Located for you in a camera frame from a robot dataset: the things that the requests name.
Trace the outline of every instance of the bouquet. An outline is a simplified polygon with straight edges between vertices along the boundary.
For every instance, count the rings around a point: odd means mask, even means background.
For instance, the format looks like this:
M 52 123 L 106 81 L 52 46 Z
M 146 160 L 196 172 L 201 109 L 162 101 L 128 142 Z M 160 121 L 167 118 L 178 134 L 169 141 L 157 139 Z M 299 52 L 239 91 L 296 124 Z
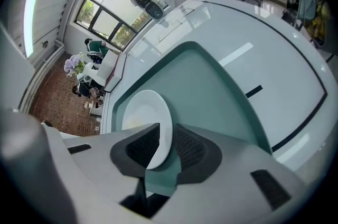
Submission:
M 79 73 L 82 73 L 85 68 L 85 63 L 83 62 L 83 53 L 80 52 L 77 55 L 73 55 L 70 59 L 67 59 L 64 63 L 64 71 L 68 77 L 76 76 Z

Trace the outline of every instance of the person in green shirt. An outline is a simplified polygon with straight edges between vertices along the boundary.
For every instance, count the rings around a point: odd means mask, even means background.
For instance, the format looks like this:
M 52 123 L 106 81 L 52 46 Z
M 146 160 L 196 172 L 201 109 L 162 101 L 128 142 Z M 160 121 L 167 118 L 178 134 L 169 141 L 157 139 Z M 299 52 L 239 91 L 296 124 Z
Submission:
M 107 54 L 108 50 L 110 50 L 113 53 L 115 53 L 116 55 L 119 55 L 118 51 L 115 51 L 113 49 L 108 48 L 106 41 L 104 41 L 104 40 L 94 41 L 90 38 L 87 38 L 84 41 L 84 43 L 86 44 L 88 51 L 101 52 L 105 56 Z

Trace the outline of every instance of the window frame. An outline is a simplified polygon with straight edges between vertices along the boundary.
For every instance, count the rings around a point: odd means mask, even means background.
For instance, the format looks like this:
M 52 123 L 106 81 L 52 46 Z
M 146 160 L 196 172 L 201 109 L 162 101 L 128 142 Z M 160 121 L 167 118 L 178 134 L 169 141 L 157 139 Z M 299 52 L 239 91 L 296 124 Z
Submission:
M 103 6 L 102 4 L 98 3 L 96 0 L 90 0 L 91 2 L 93 2 L 94 4 L 96 4 L 97 6 L 99 6 L 98 10 L 96 11 L 94 17 L 92 18 L 89 27 L 85 27 L 83 24 L 80 24 L 78 17 L 80 15 L 80 12 L 84 6 L 84 4 L 86 3 L 87 0 L 83 0 L 81 7 L 76 15 L 76 18 L 74 20 L 74 22 L 76 24 L 78 24 L 79 26 L 81 26 L 82 28 L 86 29 L 87 31 L 91 32 L 92 34 L 94 34 L 95 36 L 109 42 L 109 44 L 111 44 L 112 46 L 114 46 L 115 48 L 117 48 L 120 51 L 124 51 L 127 46 L 130 44 L 130 42 L 144 29 L 144 27 L 146 27 L 150 21 L 152 21 L 152 18 L 150 20 L 148 20 L 142 28 L 140 28 L 138 31 L 136 31 L 134 28 L 132 28 L 130 25 L 128 25 L 122 18 L 118 17 L 117 15 L 115 15 L 112 11 L 110 11 L 108 8 L 106 8 L 105 6 Z M 111 32 L 110 36 L 108 39 L 106 39 L 105 37 L 103 37 L 102 35 L 100 35 L 99 33 L 97 33 L 97 31 L 93 30 L 93 26 L 97 20 L 97 18 L 99 17 L 100 13 L 102 11 L 105 11 L 107 14 L 109 14 L 111 17 L 113 17 L 114 19 L 116 19 L 119 23 L 115 26 L 115 28 L 113 29 L 113 31 Z M 119 47 L 116 44 L 114 44 L 112 42 L 112 39 L 114 38 L 114 36 L 116 35 L 116 33 L 118 32 L 118 30 L 122 27 L 122 26 L 126 26 L 128 29 L 130 29 L 133 33 L 134 36 L 130 39 L 130 41 L 123 47 Z

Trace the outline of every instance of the tiled floor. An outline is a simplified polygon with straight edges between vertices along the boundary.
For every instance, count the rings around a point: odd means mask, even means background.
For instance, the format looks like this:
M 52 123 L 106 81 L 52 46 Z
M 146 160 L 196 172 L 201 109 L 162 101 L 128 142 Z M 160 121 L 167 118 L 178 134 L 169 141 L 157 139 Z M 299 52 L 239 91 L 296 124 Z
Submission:
M 33 100 L 30 114 L 40 121 L 50 121 L 53 127 L 64 133 L 77 136 L 98 135 L 96 127 L 100 126 L 100 122 L 85 109 L 86 99 L 72 93 L 71 88 L 77 84 L 77 80 L 75 77 L 67 77 L 63 70 L 64 62 L 69 57 L 70 55 L 63 54 L 44 78 Z

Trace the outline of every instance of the green tray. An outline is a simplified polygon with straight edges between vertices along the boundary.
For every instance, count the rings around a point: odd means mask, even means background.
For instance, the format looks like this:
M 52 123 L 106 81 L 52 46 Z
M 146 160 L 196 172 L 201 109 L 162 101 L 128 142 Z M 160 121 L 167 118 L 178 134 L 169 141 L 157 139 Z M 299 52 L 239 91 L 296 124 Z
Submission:
M 163 97 L 173 125 L 186 124 L 244 139 L 271 154 L 263 127 L 245 94 L 195 42 L 178 45 L 117 100 L 112 111 L 112 131 L 121 130 L 129 101 L 142 90 L 153 90 Z M 160 167 L 146 171 L 146 189 L 171 195 L 180 171 L 180 160 L 172 146 Z

